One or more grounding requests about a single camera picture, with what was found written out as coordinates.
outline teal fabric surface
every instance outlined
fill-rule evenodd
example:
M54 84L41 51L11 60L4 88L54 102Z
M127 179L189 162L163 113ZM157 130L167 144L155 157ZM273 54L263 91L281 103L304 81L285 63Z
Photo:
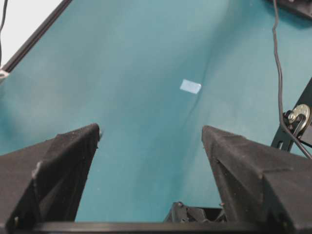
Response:
M280 17L290 109L312 75L312 23ZM201 129L270 145L273 23L262 0L75 0L1 86L0 153L96 122L78 221L162 221L179 200L217 207ZM201 90L181 90L184 79Z

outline white tape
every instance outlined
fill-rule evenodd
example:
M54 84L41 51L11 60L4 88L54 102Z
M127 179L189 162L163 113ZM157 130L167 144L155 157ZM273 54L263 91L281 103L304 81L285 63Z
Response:
M190 92L192 94L197 94L201 89L201 84L195 83L193 81L189 81L184 79L180 86L180 90Z

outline black metal frame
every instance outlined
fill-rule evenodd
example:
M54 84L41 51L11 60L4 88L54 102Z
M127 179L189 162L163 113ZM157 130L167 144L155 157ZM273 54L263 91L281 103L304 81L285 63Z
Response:
M277 4L288 11L312 20L312 2L310 0L277 0Z
M310 107L312 107L312 78L310 79L309 83L307 84L306 88L304 89L304 91L302 92L298 102L296 103L295 107L300 105L300 104L306 104ZM303 144L309 145L308 142L311 141L311 118L307 124L307 131L304 132L304 134L302 135L302 137L299 139ZM292 149L293 146L293 140L289 137L289 135L287 133L284 132L284 130L279 127L274 139L272 141L271 144L272 147L275 148L279 148L281 150L285 150L290 152L290 150Z
M3 66L3 70L11 72L14 67L23 59L36 42L51 27L55 20L62 14L72 0L63 0L55 10L47 17L47 19L38 27L38 29L29 37L29 39L21 46L21 48L10 58Z
M17 234L36 233L209 233L209 234L257 234L266 233L264 225L255 223L92 223L45 222L31 231L16 230Z

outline wire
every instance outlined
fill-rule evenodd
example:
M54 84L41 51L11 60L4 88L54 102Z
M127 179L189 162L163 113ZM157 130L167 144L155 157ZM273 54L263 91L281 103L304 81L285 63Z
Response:
M301 144L301 142L289 131L287 128L285 122L284 122L284 117L283 117L283 73L282 73L282 68L281 68L281 63L278 58L278 53L277 53L277 35L276 35L276 28L278 26L278 10L277 10L277 3L276 0L273 0L274 3L274 10L275 10L275 24L273 26L273 38L274 38L274 57L275 57L275 62L277 66L277 71L278 71L278 109L279 109L279 123L282 129L284 130L285 133L287 133L290 138L296 143L298 148L303 152L303 154L309 158L312 159L312 155L306 150L306 148Z
M2 21L1 21L1 25L0 25L0 33L1 33L2 28L4 26L7 5L8 5L8 0L4 0L3 11L2 11ZM1 67L1 60L2 60L2 47L1 47L1 39L0 39L0 67Z

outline metal bolt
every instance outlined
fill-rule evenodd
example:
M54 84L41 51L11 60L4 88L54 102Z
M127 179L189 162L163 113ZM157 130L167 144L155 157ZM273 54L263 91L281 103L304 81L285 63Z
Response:
M296 119L296 116L293 113L290 113L289 116L288 116L288 120L290 122L293 122L295 119Z

